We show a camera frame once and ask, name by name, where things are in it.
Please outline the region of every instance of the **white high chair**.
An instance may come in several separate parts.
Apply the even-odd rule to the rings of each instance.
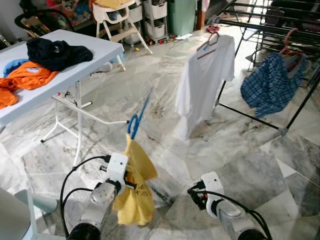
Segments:
[[[110,41],[112,42],[118,42],[121,39],[124,39],[125,37],[131,35],[131,34],[137,34],[139,39],[141,40],[143,46],[145,49],[147,49],[149,51],[150,54],[153,54],[152,51],[148,48],[147,44],[145,43],[143,37],[141,36],[140,32],[138,31],[138,29],[136,28],[135,24],[131,21],[130,17],[129,17],[129,6],[134,4],[136,1],[132,0],[129,2],[126,2],[124,4],[122,4],[118,9],[113,9],[113,8],[109,8],[109,7],[103,7],[100,6],[98,4],[95,4],[94,2],[92,3],[92,11],[93,11],[93,16],[94,19],[96,20],[96,37],[99,38],[100,37],[100,24],[103,24],[106,34],[108,35]],[[117,15],[116,20],[111,20],[108,16],[108,13],[111,12],[116,12],[119,11],[121,9],[124,9],[124,14],[121,16],[120,14]],[[128,29],[112,36],[110,33],[110,30],[108,28],[108,23],[110,24],[117,24],[120,23],[124,20],[127,20],[129,22],[129,24],[131,25],[131,27],[129,27]],[[121,71],[125,71],[126,68],[123,65],[120,56],[116,56],[119,64],[120,64],[120,69]]]

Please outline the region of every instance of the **orange shirt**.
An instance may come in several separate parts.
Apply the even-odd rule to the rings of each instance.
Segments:
[[[50,71],[32,61],[22,64],[8,77],[0,78],[0,109],[18,101],[18,98],[12,94],[16,89],[31,90],[41,87],[49,83],[58,73],[58,71]]]

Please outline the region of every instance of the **blue plaid shirt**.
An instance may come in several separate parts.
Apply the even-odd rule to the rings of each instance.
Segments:
[[[261,66],[242,83],[241,95],[257,118],[282,111],[303,81],[306,58],[303,56],[293,78],[288,78],[284,58],[271,53]]]

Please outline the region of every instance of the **white t-shirt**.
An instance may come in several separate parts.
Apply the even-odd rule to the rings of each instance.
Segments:
[[[189,138],[203,120],[211,119],[216,94],[222,80],[231,81],[235,73],[235,41],[232,36],[220,35],[218,42],[195,52],[183,68],[178,85],[175,111],[184,121],[180,135]],[[198,57],[214,50],[210,54]]]

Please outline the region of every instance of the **fabric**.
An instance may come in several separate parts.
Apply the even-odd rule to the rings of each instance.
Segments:
[[[18,98],[12,93],[18,88],[35,89],[49,83],[58,71],[50,70],[39,64],[27,61],[19,68],[12,71],[8,77],[0,78],[0,109],[18,102]]]
[[[282,111],[296,94],[303,81],[306,58],[288,72],[285,59],[279,53],[265,58],[260,67],[241,86],[241,95],[256,117]]]
[[[70,46],[65,41],[50,41],[36,37],[26,43],[29,60],[52,71],[64,69],[93,59],[93,53],[85,46]]]
[[[141,146],[127,134],[127,147],[124,154],[128,156],[126,180],[137,184],[135,189],[126,187],[115,198],[113,209],[117,211],[118,223],[125,225],[146,225],[155,211],[153,193],[146,180],[156,178],[157,171]]]
[[[5,65],[4,69],[3,69],[3,77],[6,78],[8,77],[8,75],[13,71],[16,70],[17,68],[19,68],[22,64],[28,62],[29,59],[26,58],[22,58],[22,59],[16,59],[13,60],[9,63],[7,63],[7,65]]]
[[[215,42],[217,37],[215,35],[210,42]],[[184,140],[190,137],[201,121],[211,119],[221,81],[231,81],[234,78],[234,38],[220,35],[216,44],[204,48],[203,46],[189,58],[177,89],[175,111],[181,116],[181,120],[176,137]],[[214,49],[214,52],[203,56]]]
[[[122,4],[131,2],[132,0],[95,0],[94,3],[104,7],[118,9]]]

